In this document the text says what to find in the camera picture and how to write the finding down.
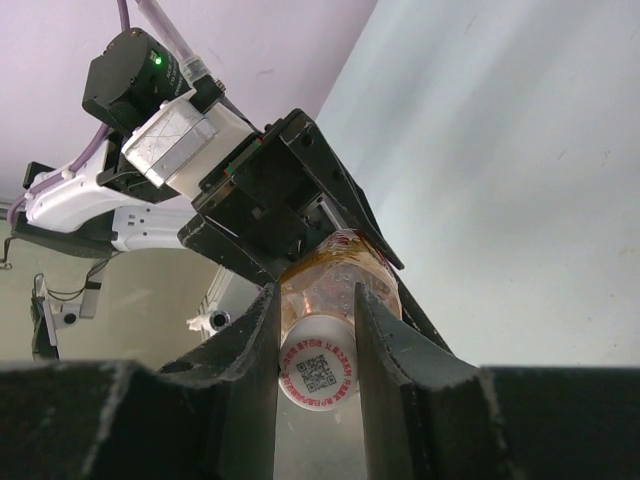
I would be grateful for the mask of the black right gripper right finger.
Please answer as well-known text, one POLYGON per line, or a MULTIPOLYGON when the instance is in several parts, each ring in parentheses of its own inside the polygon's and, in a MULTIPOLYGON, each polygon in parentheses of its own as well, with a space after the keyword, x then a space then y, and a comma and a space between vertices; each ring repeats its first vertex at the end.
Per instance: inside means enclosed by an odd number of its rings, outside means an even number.
POLYGON ((635 479, 639 372, 474 367, 355 291, 372 479, 635 479))

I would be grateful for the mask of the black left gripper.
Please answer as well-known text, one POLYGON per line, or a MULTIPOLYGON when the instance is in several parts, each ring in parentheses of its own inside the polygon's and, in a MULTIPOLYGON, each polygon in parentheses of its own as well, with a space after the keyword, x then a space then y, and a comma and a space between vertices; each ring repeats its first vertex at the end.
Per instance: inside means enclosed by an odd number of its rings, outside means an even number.
MULTIPOLYGON (((196 215, 177 234, 185 248, 264 286, 331 233, 356 226, 389 266, 404 268, 366 194, 305 112, 252 135, 199 184, 196 215)), ((451 350, 398 273, 402 320, 451 350)))

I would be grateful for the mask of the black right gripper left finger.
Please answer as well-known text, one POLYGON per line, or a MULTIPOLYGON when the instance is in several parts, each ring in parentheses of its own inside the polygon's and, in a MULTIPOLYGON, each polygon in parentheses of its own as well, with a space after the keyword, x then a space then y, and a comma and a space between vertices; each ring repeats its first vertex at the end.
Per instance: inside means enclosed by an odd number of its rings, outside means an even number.
POLYGON ((5 479, 269 479, 280 289, 153 371, 131 360, 5 362, 5 479))

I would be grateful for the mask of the white tea bottle cap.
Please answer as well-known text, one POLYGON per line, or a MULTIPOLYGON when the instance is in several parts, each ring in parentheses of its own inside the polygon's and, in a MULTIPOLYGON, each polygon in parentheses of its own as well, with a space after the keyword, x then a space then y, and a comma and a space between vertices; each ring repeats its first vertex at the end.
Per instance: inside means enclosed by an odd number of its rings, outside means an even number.
POLYGON ((296 321, 279 354, 279 386, 297 406, 335 409, 358 389, 357 345, 352 324, 316 314, 296 321))

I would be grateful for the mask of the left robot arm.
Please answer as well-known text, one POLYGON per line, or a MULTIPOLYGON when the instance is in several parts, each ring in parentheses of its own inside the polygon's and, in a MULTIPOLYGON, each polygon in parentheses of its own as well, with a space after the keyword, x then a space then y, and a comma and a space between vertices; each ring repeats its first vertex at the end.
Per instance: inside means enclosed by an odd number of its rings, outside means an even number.
POLYGON ((82 106, 100 129, 67 166, 29 164, 8 215, 20 239, 106 258, 134 230, 262 287, 351 229, 402 268, 317 124, 297 109, 257 129, 194 54, 129 28, 90 63, 82 106))

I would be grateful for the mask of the amber tea bottle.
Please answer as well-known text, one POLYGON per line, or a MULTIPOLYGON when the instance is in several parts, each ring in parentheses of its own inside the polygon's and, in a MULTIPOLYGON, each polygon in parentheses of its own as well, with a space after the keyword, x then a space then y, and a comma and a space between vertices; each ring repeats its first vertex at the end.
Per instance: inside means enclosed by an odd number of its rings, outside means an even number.
POLYGON ((355 286, 373 291, 387 309, 402 317, 399 285, 388 261, 353 229, 330 234, 280 277, 281 335, 312 314, 354 323, 355 286))

